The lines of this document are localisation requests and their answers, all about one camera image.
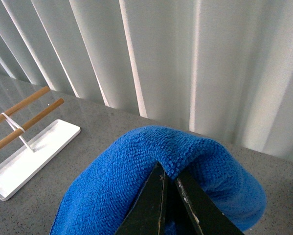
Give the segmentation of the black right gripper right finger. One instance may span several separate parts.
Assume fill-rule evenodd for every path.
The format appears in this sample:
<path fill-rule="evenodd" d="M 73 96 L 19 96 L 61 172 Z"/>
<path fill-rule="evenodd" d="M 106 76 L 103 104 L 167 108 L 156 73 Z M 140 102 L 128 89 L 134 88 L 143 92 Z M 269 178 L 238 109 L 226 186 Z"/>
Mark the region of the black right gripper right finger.
<path fill-rule="evenodd" d="M 183 171 L 175 185 L 196 235 L 242 235 L 203 191 L 188 171 Z"/>

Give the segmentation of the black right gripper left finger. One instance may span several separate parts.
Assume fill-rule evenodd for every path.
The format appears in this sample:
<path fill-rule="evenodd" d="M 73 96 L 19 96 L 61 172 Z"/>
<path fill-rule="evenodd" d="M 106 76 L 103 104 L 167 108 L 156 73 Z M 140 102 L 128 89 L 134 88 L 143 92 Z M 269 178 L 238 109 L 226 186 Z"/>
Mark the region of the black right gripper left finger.
<path fill-rule="evenodd" d="M 168 193 L 168 176 L 156 163 L 133 207 L 116 230 L 116 235 L 163 235 Z"/>

